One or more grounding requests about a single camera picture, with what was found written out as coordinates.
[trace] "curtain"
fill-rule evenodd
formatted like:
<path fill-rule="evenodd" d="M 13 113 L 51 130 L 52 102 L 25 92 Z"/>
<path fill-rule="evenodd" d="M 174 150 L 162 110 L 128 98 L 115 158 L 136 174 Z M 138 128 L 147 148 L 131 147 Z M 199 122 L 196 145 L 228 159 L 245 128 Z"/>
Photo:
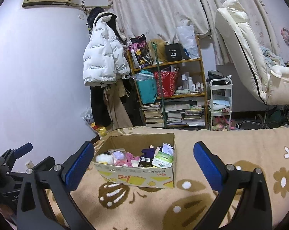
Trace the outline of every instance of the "curtain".
<path fill-rule="evenodd" d="M 206 11 L 208 23 L 211 30 L 214 51 L 216 55 L 216 64 L 223 65 L 229 63 L 230 59 L 226 46 L 219 32 L 214 27 L 215 14 L 218 8 L 226 0 L 201 0 Z M 271 49 L 275 54 L 279 54 L 280 45 L 277 42 L 272 24 L 268 18 L 267 12 L 264 9 L 264 4 L 261 0 L 238 0 L 250 18 L 250 25 L 261 46 Z"/>
<path fill-rule="evenodd" d="M 109 0 L 127 37 L 145 34 L 147 40 L 173 43 L 175 29 L 193 25 L 196 34 L 209 35 L 209 25 L 200 0 Z"/>

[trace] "red gift bag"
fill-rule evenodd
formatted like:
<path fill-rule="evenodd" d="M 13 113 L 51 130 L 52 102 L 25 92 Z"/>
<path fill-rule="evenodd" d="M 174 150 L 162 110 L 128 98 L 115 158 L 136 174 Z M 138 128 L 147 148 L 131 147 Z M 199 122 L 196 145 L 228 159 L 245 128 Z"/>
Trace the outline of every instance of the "red gift bag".
<path fill-rule="evenodd" d="M 164 97 L 171 97 L 177 89 L 176 81 L 178 79 L 178 71 L 177 72 L 164 72 L 164 71 L 162 71 L 162 72 L 160 72 L 160 76 L 162 78 L 163 96 Z M 158 96 L 161 97 L 158 72 L 154 73 L 154 78 L 156 79 L 156 83 L 157 83 Z"/>

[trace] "silver screw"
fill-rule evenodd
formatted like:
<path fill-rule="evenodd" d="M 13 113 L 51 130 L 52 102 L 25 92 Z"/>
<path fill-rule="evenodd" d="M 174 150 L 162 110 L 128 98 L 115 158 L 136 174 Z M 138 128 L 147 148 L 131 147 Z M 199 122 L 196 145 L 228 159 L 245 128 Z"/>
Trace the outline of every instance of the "silver screw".
<path fill-rule="evenodd" d="M 262 173 L 262 170 L 261 170 L 260 168 L 256 168 L 256 169 L 255 169 L 255 172 L 256 172 L 257 174 L 261 174 L 261 173 Z"/>
<path fill-rule="evenodd" d="M 33 172 L 33 169 L 27 169 L 26 173 L 30 175 Z"/>
<path fill-rule="evenodd" d="M 229 171 L 232 171 L 235 169 L 234 165 L 233 164 L 228 164 L 226 165 L 226 168 L 229 170 Z"/>
<path fill-rule="evenodd" d="M 56 165 L 54 166 L 53 170 L 55 170 L 55 171 L 61 170 L 61 165 L 56 164 Z"/>

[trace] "beige blanket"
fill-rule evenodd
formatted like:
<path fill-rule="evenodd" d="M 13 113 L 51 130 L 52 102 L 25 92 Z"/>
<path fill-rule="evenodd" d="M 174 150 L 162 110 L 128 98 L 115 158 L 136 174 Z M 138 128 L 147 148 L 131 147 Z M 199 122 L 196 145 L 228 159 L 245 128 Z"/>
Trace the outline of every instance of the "beige blanket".
<path fill-rule="evenodd" d="M 193 157 L 192 150 L 197 141 L 203 141 L 225 164 L 232 163 L 246 171 L 260 167 L 269 189 L 273 225 L 286 215 L 289 210 L 289 128 L 211 132 L 132 127 L 111 134 L 168 132 L 175 134 L 176 143 L 174 189 L 114 186 L 90 164 L 79 187 L 71 195 L 97 230 L 193 229 L 217 195 Z M 97 142 L 95 148 L 98 149 L 102 142 Z M 107 196 L 114 188 L 122 189 L 114 196 Z M 231 219 L 240 194 L 241 191 L 238 191 L 222 225 Z M 55 214 L 64 223 L 52 194 L 48 196 Z"/>

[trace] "black pants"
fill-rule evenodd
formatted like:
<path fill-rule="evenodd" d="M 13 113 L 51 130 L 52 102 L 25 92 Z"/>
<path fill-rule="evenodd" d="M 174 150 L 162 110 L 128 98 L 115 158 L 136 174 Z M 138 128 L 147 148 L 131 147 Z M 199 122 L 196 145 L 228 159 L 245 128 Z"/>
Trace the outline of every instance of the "black pants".
<path fill-rule="evenodd" d="M 112 122 L 104 103 L 104 88 L 100 86 L 90 87 L 91 110 L 94 122 L 97 126 L 109 126 Z"/>

